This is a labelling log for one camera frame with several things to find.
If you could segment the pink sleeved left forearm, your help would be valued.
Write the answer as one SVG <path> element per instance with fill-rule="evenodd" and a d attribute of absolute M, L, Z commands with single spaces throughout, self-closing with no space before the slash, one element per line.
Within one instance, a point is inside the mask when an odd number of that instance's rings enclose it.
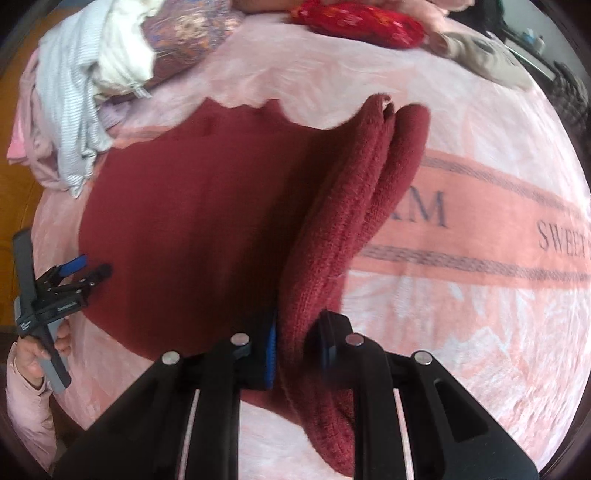
<path fill-rule="evenodd" d="M 32 386 L 16 365 L 16 345 L 10 350 L 6 367 L 8 417 L 27 451 L 49 473 L 57 454 L 57 439 L 50 409 L 51 388 L 45 378 L 39 388 Z"/>

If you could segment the person's left hand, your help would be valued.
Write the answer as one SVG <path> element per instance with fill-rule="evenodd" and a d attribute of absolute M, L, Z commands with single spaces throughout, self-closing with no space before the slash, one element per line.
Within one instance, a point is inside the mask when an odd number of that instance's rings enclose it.
<path fill-rule="evenodd" d="M 65 357 L 71 354 L 71 331 L 68 318 L 63 320 L 57 329 L 54 347 Z M 44 373 L 39 363 L 42 359 L 49 360 L 50 355 L 38 339 L 27 336 L 17 340 L 14 365 L 20 375 L 36 390 L 39 390 L 44 383 Z"/>

